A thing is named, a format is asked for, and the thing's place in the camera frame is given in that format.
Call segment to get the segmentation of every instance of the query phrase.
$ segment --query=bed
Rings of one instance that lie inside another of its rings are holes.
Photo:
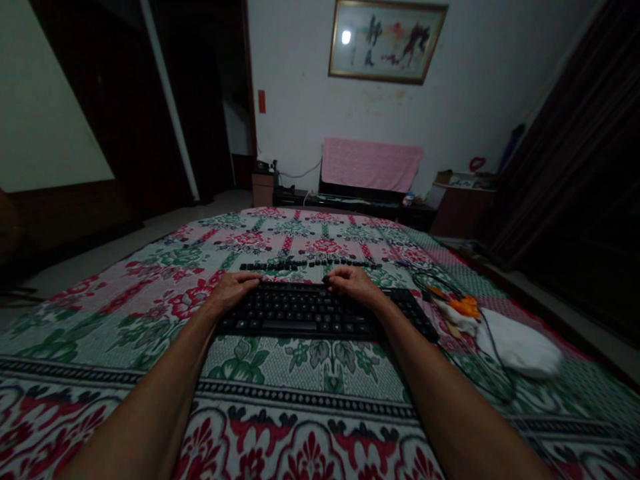
[[[432,263],[484,306],[544,334],[563,351],[561,376],[514,375],[517,398],[506,406],[484,395],[558,476],[640,476],[638,396],[428,235],[377,218],[260,208],[184,225],[6,329],[0,336],[0,478],[43,478],[60,470],[225,272],[258,259],[317,261],[327,254],[384,264],[369,273],[385,287],[414,288],[396,259]],[[330,268],[268,277],[319,282]],[[476,382],[485,382],[439,317],[436,323],[445,348]],[[493,367],[494,379],[503,376]],[[384,345],[218,336],[173,477],[445,476]]]

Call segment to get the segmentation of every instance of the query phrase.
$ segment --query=forearm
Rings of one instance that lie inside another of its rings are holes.
[[[544,463],[390,301],[375,308],[450,478],[549,478]]]
[[[61,478],[169,478],[217,316],[198,311],[187,322]]]

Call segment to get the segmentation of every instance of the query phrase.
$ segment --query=hand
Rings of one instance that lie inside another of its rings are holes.
[[[260,284],[262,275],[253,272],[227,273],[213,289],[198,313],[220,318]]]
[[[328,277],[329,291],[339,295],[346,294],[367,308],[373,309],[387,300],[387,296],[360,267],[336,267],[329,272]]]

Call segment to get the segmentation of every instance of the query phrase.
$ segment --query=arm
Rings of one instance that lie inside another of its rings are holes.
[[[225,275],[160,360],[61,472],[61,479],[168,479],[215,326],[261,275]]]
[[[398,357],[420,418],[454,479],[550,479],[544,462],[470,382],[405,318],[364,270],[338,267],[330,289],[375,312]]]

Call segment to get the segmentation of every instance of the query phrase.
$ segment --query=picture frame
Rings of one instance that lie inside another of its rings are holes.
[[[329,76],[422,85],[448,5],[336,0]]]

